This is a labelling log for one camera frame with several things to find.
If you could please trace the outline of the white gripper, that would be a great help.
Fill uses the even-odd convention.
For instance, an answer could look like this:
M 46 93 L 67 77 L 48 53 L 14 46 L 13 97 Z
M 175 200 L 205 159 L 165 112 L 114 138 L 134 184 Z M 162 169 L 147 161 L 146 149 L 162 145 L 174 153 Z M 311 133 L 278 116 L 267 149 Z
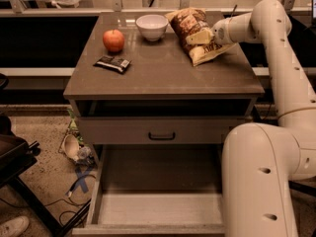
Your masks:
M 234 26 L 232 18 L 219 20 L 211 29 L 204 29 L 186 37 L 189 45 L 208 44 L 214 38 L 218 44 L 225 45 L 235 43 Z

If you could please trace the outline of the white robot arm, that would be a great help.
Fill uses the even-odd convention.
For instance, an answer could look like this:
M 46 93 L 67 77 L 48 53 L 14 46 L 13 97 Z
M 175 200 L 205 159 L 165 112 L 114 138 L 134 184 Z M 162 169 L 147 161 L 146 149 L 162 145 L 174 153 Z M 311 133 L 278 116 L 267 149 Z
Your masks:
M 246 123 L 227 135 L 221 160 L 225 237 L 298 237 L 289 181 L 316 175 L 315 92 L 289 41 L 277 0 L 218 21 L 221 45 L 260 42 L 266 53 L 277 125 Z

